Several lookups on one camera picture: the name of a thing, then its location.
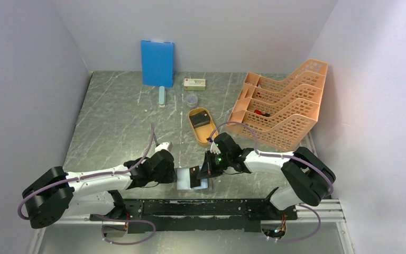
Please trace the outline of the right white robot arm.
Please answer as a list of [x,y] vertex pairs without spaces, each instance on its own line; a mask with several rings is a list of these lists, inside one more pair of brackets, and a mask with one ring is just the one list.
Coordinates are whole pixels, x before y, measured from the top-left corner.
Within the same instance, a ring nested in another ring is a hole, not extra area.
[[283,176],[287,186],[276,187],[265,198],[264,213],[277,219],[290,206],[317,206],[329,196],[335,174],[308,148],[298,147],[293,152],[263,152],[241,148],[226,132],[216,136],[205,152],[197,179],[222,175],[228,168],[237,173],[269,173]]

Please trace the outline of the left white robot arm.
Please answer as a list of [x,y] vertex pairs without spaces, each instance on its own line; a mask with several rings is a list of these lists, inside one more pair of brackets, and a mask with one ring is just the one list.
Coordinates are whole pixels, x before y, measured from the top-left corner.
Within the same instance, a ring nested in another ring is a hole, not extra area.
[[121,191],[150,182],[174,182],[174,157],[167,150],[155,152],[113,168],[83,173],[65,172],[61,166],[45,172],[22,192],[18,215],[33,229],[45,228],[61,218],[98,214],[112,220],[124,217]]

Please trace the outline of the beige card holder wallet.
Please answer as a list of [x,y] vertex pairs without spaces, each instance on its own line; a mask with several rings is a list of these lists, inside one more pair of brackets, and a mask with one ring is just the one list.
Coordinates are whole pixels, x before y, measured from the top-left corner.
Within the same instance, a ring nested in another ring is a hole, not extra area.
[[176,168],[176,190],[179,192],[203,192],[212,190],[209,179],[198,179],[200,166],[190,168]]

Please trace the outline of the yellow oval tray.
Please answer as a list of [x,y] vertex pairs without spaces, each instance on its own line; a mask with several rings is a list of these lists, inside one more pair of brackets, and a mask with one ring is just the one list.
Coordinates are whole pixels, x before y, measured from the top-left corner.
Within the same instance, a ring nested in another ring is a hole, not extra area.
[[193,128],[191,121],[190,121],[190,116],[197,114],[198,112],[201,111],[206,111],[209,113],[209,111],[204,108],[204,107],[197,107],[194,109],[191,109],[188,113],[188,120],[192,129],[192,132],[197,140],[197,143],[201,146],[207,146],[208,145],[208,138],[215,138],[218,135],[218,131],[216,130],[216,125],[215,122],[211,116],[211,114],[209,113],[210,117],[211,117],[211,122],[208,125],[205,126],[201,126],[199,128]]

